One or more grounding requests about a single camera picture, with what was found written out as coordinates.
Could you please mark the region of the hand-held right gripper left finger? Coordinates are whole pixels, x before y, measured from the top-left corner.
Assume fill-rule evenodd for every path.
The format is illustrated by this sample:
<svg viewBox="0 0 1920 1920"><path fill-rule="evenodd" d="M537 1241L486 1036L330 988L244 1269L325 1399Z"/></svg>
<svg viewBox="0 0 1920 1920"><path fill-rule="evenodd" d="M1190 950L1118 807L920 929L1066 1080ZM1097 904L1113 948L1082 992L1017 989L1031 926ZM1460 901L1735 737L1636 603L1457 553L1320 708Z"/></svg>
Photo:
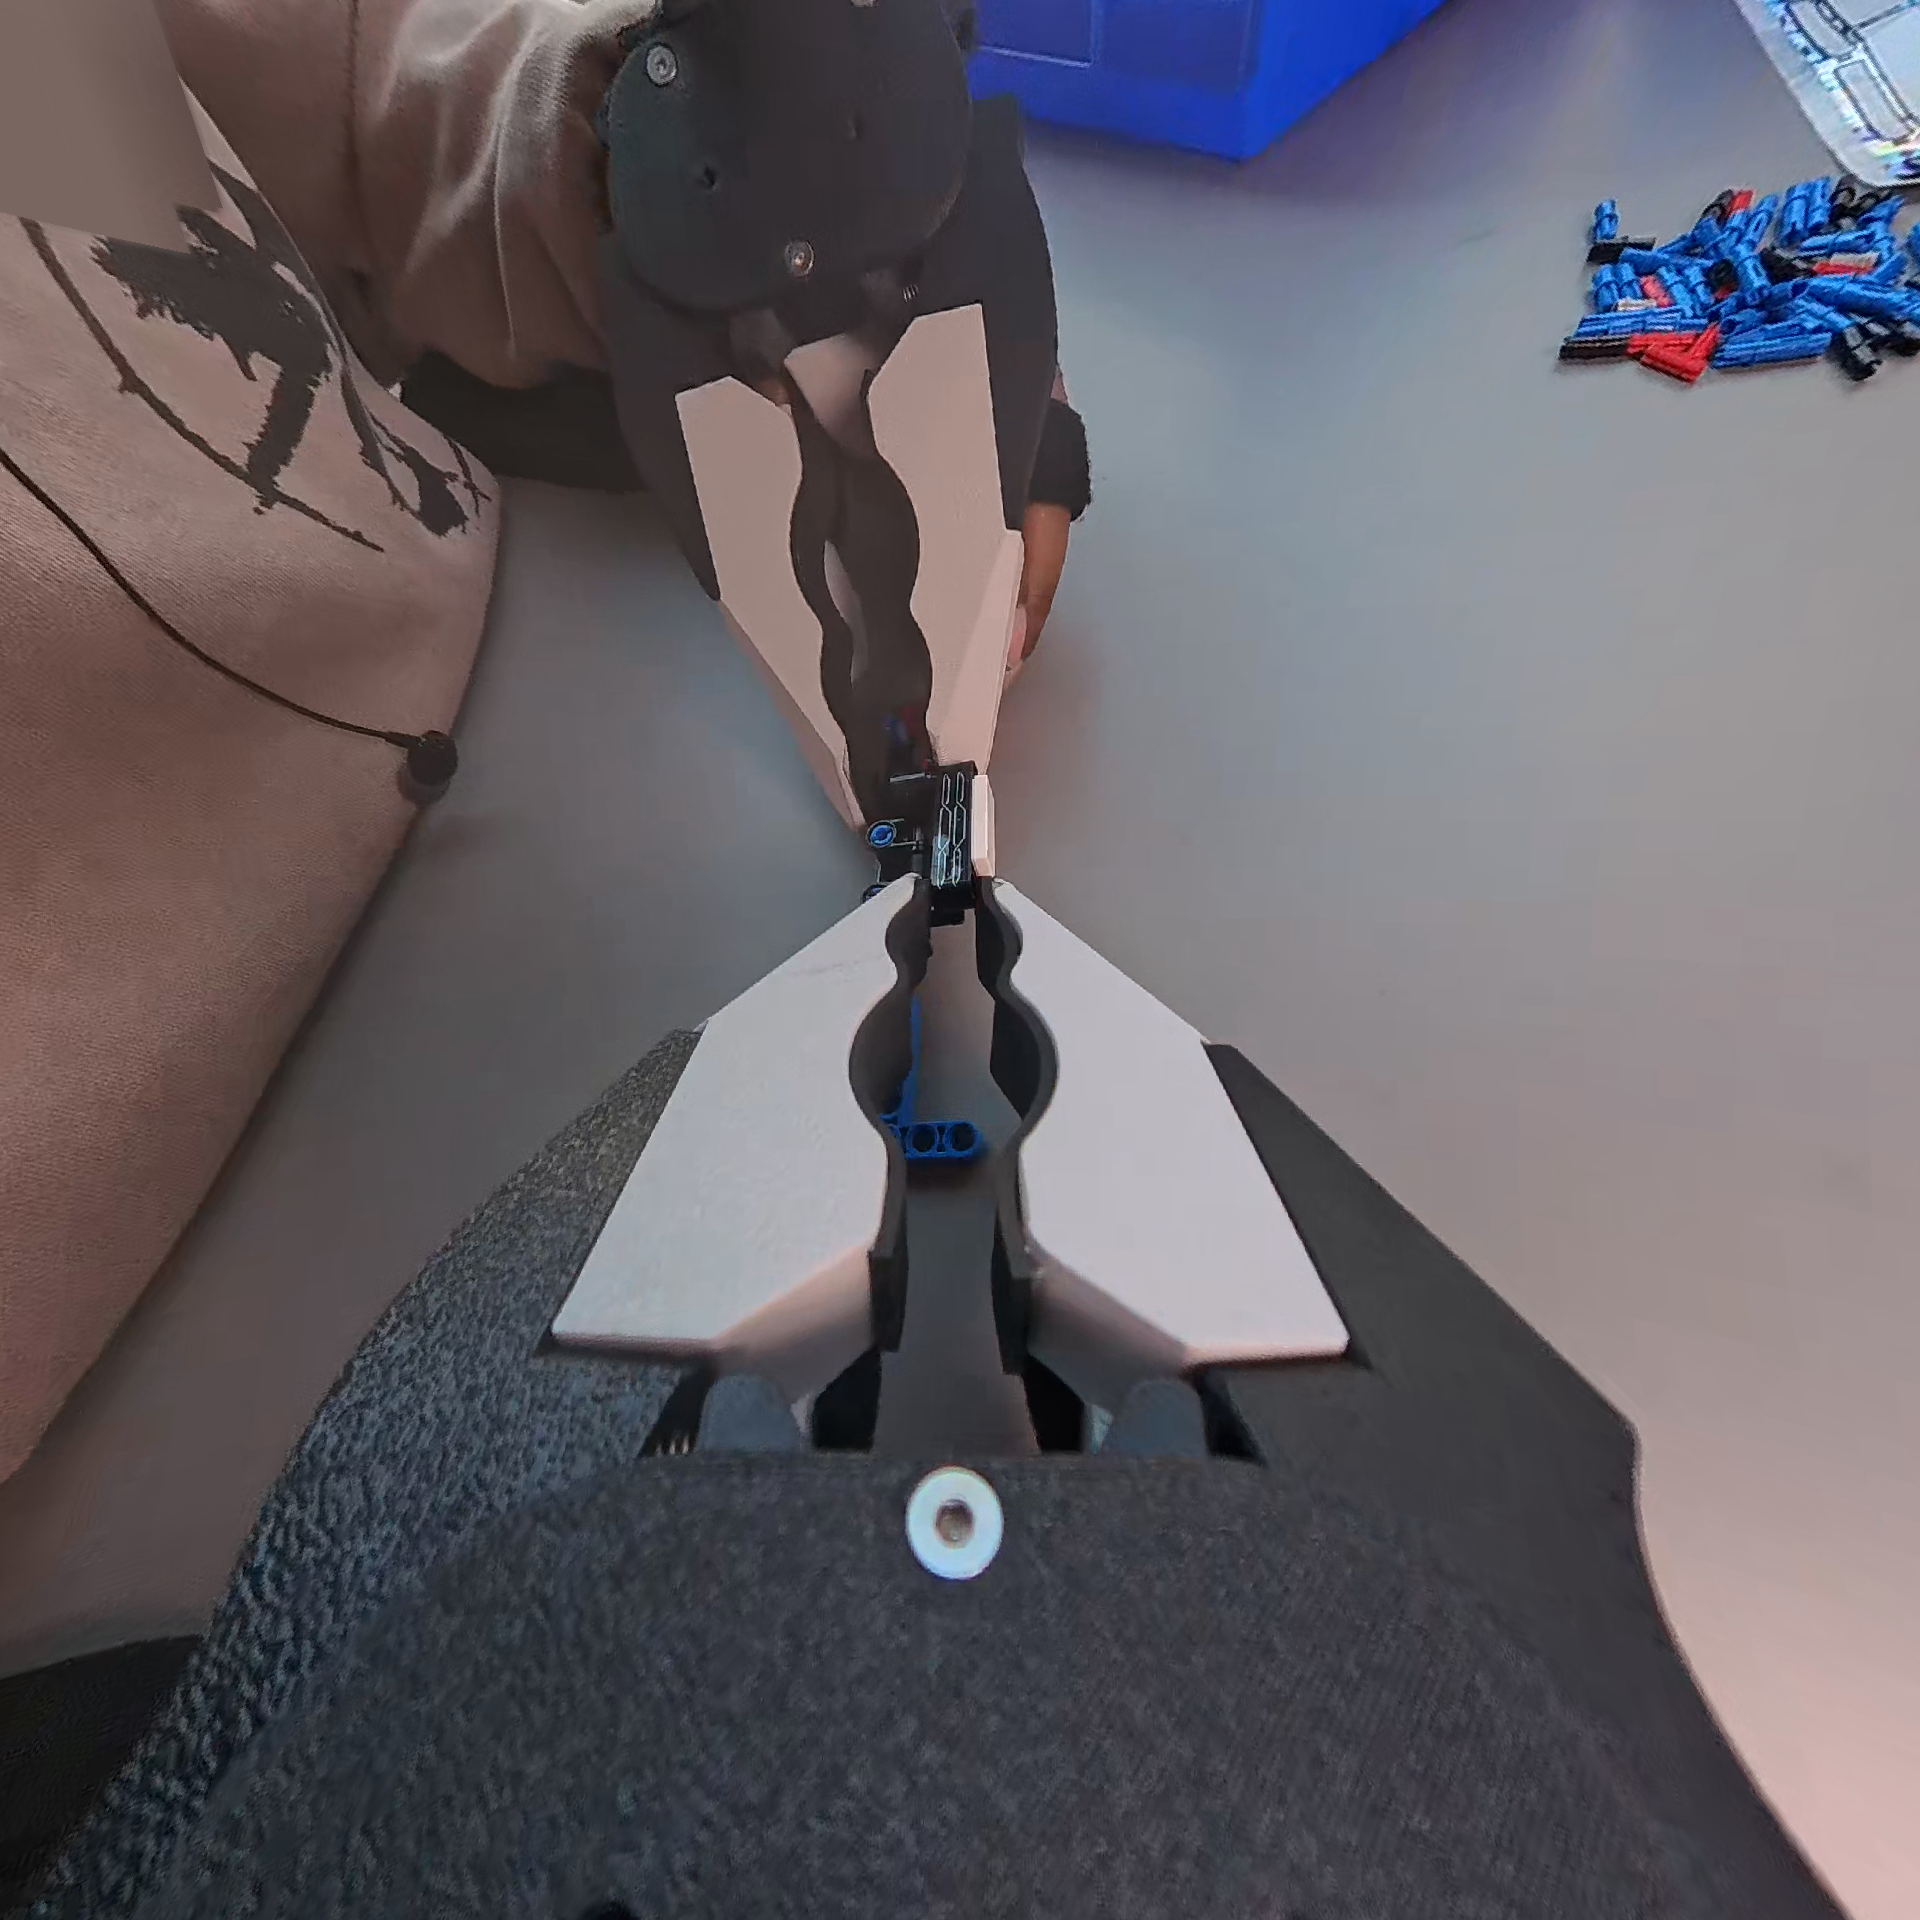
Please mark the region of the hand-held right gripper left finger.
<svg viewBox="0 0 1920 1920"><path fill-rule="evenodd" d="M805 1401L878 1347L905 1177L878 1101L910 1046L920 884L898 878L712 1012L557 1309L564 1350Z"/></svg>

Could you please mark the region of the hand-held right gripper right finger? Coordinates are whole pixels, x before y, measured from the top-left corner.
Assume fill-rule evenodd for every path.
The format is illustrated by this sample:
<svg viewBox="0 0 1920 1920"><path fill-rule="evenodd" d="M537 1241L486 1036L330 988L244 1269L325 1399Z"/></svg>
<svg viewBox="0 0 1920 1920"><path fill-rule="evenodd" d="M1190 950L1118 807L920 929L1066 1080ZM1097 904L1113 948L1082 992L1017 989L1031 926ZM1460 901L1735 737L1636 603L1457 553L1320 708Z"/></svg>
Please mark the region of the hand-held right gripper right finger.
<svg viewBox="0 0 1920 1920"><path fill-rule="evenodd" d="M1008 880L975 897L1005 1373L1114 1409L1150 1379L1337 1360L1350 1333L1209 1041Z"/></svg>

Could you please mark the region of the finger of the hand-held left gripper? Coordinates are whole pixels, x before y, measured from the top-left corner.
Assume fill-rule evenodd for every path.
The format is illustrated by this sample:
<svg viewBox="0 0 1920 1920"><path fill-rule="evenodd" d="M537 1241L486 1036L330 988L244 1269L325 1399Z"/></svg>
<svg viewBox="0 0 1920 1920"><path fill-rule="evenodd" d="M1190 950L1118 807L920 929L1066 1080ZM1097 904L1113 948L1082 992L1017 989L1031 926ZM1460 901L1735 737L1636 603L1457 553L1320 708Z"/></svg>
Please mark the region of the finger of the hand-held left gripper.
<svg viewBox="0 0 1920 1920"><path fill-rule="evenodd" d="M1024 543L1005 526L981 303L912 320L868 382L876 451L918 528L910 612L929 660L928 737L988 769Z"/></svg>
<svg viewBox="0 0 1920 1920"><path fill-rule="evenodd" d="M876 453L872 431L857 425L862 382L880 364L857 333L834 333L797 348L781 372L800 396L823 405L832 451ZM778 399L740 376L721 374L678 396L678 425L697 489L717 581L717 603L774 692L812 773L857 832L868 811L849 781L848 737L823 688L824 624L808 603L793 564L793 513L801 483L797 427ZM849 639L849 665L871 665L868 620L844 553L823 541L818 589Z"/></svg>

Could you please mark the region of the black toy beam assembly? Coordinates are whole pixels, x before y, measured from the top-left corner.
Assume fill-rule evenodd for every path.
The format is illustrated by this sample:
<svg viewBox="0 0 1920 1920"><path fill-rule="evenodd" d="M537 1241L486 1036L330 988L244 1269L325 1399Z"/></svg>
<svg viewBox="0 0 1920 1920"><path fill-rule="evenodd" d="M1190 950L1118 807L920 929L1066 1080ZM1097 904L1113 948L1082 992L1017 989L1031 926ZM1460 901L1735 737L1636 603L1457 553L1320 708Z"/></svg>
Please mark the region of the black toy beam assembly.
<svg viewBox="0 0 1920 1920"><path fill-rule="evenodd" d="M866 846L876 859L876 895L885 883L916 878L928 883L928 816L938 768L958 761L936 761L928 736L914 732L910 712L900 710L885 721L885 761L878 803L864 825ZM910 1165L967 1165L982 1150L985 1137L972 1119L920 1111L920 1063L922 1063L922 1001L914 989L906 1004L906 1057L895 1091L880 1111L880 1121L900 1143Z"/></svg>

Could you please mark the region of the small black white toy brick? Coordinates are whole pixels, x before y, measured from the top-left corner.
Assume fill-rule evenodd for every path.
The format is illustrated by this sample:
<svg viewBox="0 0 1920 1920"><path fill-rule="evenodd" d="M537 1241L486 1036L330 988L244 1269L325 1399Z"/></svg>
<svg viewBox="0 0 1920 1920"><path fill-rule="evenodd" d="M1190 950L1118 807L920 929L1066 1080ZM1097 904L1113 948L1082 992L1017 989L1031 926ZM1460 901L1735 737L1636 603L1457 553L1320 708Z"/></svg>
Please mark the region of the small black white toy brick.
<svg viewBox="0 0 1920 1920"><path fill-rule="evenodd" d="M928 918L959 926L975 910L981 883L991 878L991 783L972 761L938 768L928 816Z"/></svg>

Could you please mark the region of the grey desk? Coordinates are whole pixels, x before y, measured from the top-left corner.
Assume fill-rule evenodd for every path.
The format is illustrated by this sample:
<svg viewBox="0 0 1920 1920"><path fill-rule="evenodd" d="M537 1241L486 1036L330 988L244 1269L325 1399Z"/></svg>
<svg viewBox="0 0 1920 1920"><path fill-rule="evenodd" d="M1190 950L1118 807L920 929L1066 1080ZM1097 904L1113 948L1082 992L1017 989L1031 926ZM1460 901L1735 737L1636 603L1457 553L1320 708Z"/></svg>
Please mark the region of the grey desk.
<svg viewBox="0 0 1920 1920"><path fill-rule="evenodd" d="M1241 167L1031 135L1094 504L1008 873L1638 1427L1703 1689L1916 1915L1916 360L1559 367L1828 159L1735 4L1449 4ZM463 774L5 1486L5 1671L194 1631L457 1222L864 871L650 509L506 485Z"/></svg>

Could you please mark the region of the person's left hand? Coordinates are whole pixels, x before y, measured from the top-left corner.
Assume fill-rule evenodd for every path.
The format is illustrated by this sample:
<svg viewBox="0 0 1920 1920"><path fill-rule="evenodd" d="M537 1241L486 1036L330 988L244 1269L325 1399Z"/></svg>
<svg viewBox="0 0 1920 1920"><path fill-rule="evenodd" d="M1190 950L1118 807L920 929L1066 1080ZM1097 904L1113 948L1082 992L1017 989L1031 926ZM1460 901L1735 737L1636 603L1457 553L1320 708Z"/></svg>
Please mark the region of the person's left hand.
<svg viewBox="0 0 1920 1920"><path fill-rule="evenodd" d="M1066 513L1066 508L1037 501L1024 512L1024 569L1005 660L1008 680L1022 671L1024 663L1040 645L1040 635L1046 625L1050 603L1064 572L1070 536L1072 516Z"/></svg>

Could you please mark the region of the blue bin with tag sticker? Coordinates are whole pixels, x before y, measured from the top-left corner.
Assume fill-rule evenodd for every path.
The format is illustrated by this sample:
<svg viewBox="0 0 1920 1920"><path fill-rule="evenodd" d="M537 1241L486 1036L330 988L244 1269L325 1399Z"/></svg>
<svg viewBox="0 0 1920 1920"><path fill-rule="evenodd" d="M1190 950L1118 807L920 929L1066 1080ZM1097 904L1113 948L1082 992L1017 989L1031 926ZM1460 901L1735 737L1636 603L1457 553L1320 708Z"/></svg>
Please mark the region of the blue bin with tag sticker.
<svg viewBox="0 0 1920 1920"><path fill-rule="evenodd" d="M1438 3L978 3L975 95L1045 127L1249 159Z"/></svg>

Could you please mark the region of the pile of blue toy pins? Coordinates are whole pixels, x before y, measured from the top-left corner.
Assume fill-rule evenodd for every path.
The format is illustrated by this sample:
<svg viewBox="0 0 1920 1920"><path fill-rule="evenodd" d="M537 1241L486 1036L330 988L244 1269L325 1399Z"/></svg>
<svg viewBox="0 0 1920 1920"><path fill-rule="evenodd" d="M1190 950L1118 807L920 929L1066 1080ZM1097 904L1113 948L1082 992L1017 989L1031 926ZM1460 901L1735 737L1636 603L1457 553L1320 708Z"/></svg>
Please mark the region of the pile of blue toy pins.
<svg viewBox="0 0 1920 1920"><path fill-rule="evenodd" d="M1690 227L1631 232L1615 198L1588 224L1586 303L1566 367L1638 366L1693 385L1709 372L1826 364L1868 382L1917 356L1916 182L1814 175L1775 195L1727 187Z"/></svg>

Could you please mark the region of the dark cloth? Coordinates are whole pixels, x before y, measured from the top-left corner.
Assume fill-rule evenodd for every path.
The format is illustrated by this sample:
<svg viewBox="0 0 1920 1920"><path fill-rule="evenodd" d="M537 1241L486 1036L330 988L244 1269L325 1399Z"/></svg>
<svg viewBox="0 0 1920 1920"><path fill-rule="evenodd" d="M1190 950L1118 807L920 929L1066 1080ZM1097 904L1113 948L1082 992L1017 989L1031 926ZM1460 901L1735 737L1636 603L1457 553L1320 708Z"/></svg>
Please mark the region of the dark cloth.
<svg viewBox="0 0 1920 1920"><path fill-rule="evenodd" d="M5 1675L2 1915L32 1902L199 1646L145 1638Z"/></svg>

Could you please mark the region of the shiny sticker sheet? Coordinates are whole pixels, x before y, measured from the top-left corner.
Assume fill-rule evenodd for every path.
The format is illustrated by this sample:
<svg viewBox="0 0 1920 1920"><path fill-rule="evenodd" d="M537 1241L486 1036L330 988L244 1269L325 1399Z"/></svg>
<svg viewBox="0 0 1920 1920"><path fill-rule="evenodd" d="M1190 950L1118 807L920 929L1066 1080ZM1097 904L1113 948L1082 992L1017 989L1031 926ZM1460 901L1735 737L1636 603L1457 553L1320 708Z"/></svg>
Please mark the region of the shiny sticker sheet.
<svg viewBox="0 0 1920 1920"><path fill-rule="evenodd" d="M1917 4L1737 3L1844 174L1917 184Z"/></svg>

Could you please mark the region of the black sweater drawstring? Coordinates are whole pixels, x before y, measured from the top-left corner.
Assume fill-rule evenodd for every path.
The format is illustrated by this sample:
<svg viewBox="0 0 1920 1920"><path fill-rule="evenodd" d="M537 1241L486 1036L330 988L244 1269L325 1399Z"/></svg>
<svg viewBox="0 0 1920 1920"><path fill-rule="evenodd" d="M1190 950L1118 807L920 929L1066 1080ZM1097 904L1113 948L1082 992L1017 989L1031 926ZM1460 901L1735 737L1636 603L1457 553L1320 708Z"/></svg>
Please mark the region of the black sweater drawstring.
<svg viewBox="0 0 1920 1920"><path fill-rule="evenodd" d="M255 680L246 671L199 647L192 638L185 638L168 617L158 612L151 598L129 582L120 567L112 563L112 558L102 550L97 540L79 526L73 512L57 503L47 487L42 487L36 478L32 478L25 471L25 467L8 451L2 451L2 471L28 494L30 501L42 508L53 516L53 520L73 536L73 541L88 559L93 559L93 564L108 579L108 582L114 589L118 589L127 598L133 609L138 612L149 621L149 625L152 625L156 633L162 635L181 655L204 667L231 688L241 689L253 702L277 708L278 712L290 712L293 717L311 727L325 728L329 734L374 741L392 749L399 757L399 790L413 805L426 807L438 803L447 793L461 765L458 745L449 734L441 728L410 732L399 727L358 724L335 712L302 703L300 699L293 699Z"/></svg>

